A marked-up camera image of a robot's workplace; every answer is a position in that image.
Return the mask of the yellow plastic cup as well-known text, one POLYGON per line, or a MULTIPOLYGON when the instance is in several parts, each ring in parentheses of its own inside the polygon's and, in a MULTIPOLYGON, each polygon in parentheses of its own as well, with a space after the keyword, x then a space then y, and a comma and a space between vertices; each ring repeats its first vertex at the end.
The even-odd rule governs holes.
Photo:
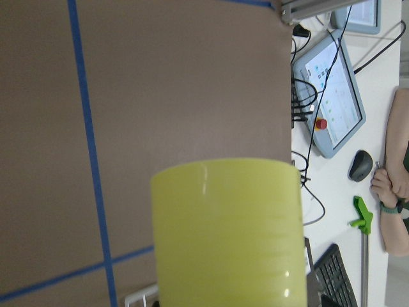
POLYGON ((183 164, 151 180, 162 306, 306 306, 299 170, 267 159, 183 164))

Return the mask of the blue teach pendant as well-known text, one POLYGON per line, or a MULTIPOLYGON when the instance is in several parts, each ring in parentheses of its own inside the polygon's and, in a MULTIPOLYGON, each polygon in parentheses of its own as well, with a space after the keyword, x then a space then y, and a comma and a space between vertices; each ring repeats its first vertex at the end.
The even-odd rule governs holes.
POLYGON ((334 29, 377 35, 381 28, 381 1, 362 1, 332 12, 330 18, 334 29))
POLYGON ((330 159, 366 122, 340 29, 295 60, 293 80, 313 144, 322 156, 330 159))

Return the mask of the black computer mouse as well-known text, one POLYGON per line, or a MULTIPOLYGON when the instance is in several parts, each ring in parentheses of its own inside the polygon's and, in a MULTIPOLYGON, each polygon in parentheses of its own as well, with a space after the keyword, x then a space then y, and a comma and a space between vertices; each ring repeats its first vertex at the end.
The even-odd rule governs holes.
POLYGON ((353 159, 351 164, 348 178, 354 182, 361 182, 371 172, 373 168, 373 158, 365 150, 359 150, 353 159))

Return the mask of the green plastic clamp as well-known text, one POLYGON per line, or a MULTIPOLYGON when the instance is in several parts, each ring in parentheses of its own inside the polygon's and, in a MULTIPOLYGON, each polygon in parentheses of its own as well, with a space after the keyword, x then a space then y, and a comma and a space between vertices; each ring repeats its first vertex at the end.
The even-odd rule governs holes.
POLYGON ((353 206, 355 207, 359 218, 350 221, 349 225, 358 228, 364 235, 370 235, 373 213, 368 210, 367 205, 361 196, 353 197, 353 206))

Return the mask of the black keyboard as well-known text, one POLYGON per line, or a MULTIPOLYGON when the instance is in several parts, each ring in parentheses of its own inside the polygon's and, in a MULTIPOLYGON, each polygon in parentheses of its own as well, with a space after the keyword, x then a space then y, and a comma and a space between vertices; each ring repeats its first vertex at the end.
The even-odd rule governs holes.
POLYGON ((357 300, 337 244, 330 247, 314 264, 322 306, 357 307, 357 300))

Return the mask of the person in green shirt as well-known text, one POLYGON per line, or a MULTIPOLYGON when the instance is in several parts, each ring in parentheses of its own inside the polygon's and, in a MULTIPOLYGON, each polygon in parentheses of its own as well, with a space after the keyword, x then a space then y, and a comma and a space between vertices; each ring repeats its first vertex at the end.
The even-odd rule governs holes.
POLYGON ((380 230, 386 252, 408 256, 408 223, 399 211, 408 204, 408 89, 396 90, 385 135, 385 164, 371 190, 380 200, 380 230))

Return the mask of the aluminium frame post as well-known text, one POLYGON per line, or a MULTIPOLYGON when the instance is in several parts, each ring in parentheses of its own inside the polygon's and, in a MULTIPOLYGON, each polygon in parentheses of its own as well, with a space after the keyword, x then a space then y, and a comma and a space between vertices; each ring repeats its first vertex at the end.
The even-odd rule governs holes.
POLYGON ((288 25, 359 3, 359 0, 294 0, 281 2, 281 20, 288 25))

